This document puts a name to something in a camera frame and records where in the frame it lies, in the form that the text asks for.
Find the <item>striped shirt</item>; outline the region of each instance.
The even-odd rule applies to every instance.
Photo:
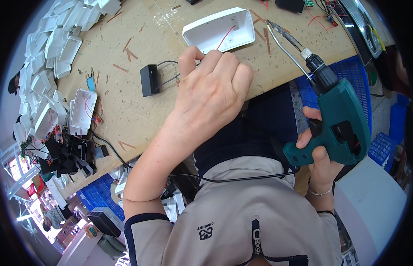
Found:
[[[65,221],[65,217],[60,211],[60,207],[57,205],[54,207],[54,209],[45,211],[45,216],[50,218],[50,220],[53,223],[53,228],[54,229],[60,229],[60,223],[62,221]]]

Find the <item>pile of white enclosures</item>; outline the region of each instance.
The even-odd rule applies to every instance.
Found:
[[[91,126],[91,117],[82,121],[74,115],[77,123],[69,123],[69,113],[73,106],[78,115],[91,111],[97,94],[78,90],[71,106],[65,103],[63,95],[57,91],[54,78],[70,74],[71,64],[79,50],[82,39],[81,31],[89,30],[100,15],[115,15],[121,8],[118,0],[55,0],[48,13],[39,21],[38,29],[28,35],[26,61],[20,70],[18,82],[20,104],[20,123],[14,125],[14,135],[18,145],[33,139],[28,147],[35,155],[46,159],[49,152],[41,141],[53,130],[55,125],[69,125],[71,134],[86,135]]]

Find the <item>metal rod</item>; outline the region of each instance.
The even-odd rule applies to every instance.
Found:
[[[298,63],[298,61],[281,45],[281,43],[278,41],[278,39],[276,38],[276,35],[274,34],[272,28],[270,28],[269,24],[267,25],[267,29],[269,30],[270,34],[272,35],[273,39],[275,40],[275,42],[277,43],[277,45],[279,46],[280,49],[282,49],[282,51],[284,51],[284,53],[289,56],[289,58],[291,58],[291,60],[295,63],[295,65],[297,65],[297,67],[304,73],[304,75],[307,77],[308,80],[312,80],[312,78],[309,76],[309,74],[304,70],[304,68],[300,65],[300,63]]]

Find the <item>finger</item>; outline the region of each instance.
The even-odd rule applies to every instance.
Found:
[[[251,65],[247,63],[240,63],[236,68],[233,79],[231,80],[231,85],[241,101],[246,100],[246,95],[248,95],[249,87],[251,86],[253,79],[254,72],[252,71]]]
[[[223,53],[219,50],[210,50],[198,66],[198,70],[204,72],[205,74],[213,72],[222,56]]]
[[[302,149],[305,146],[307,146],[311,138],[312,138],[312,132],[310,131],[310,128],[307,128],[303,133],[301,133],[298,136],[298,141],[295,144],[295,146],[297,146],[297,148],[299,149]]]
[[[202,60],[204,54],[196,46],[187,47],[178,57],[178,68],[180,69],[180,77],[186,77],[196,69],[195,60]]]
[[[235,53],[224,53],[218,61],[214,73],[226,80],[232,80],[238,66],[239,58]]]
[[[304,106],[303,107],[303,113],[308,118],[322,120],[322,114],[321,114],[319,109]]]
[[[319,176],[326,176],[331,171],[331,161],[324,146],[317,146],[312,152],[314,167]]]

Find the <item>hand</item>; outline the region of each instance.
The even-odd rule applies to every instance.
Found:
[[[196,67],[195,60],[202,60]],[[180,87],[170,114],[177,143],[193,150],[230,123],[242,109],[253,79],[252,67],[236,54],[190,46],[178,58]]]
[[[322,120],[320,110],[303,107],[303,113],[308,118]],[[312,138],[310,128],[298,136],[297,148],[302,149]],[[317,146],[312,153],[314,163],[309,165],[311,178],[310,189],[315,193],[326,193],[332,187],[332,182],[341,171],[343,164],[331,161],[324,146]]]

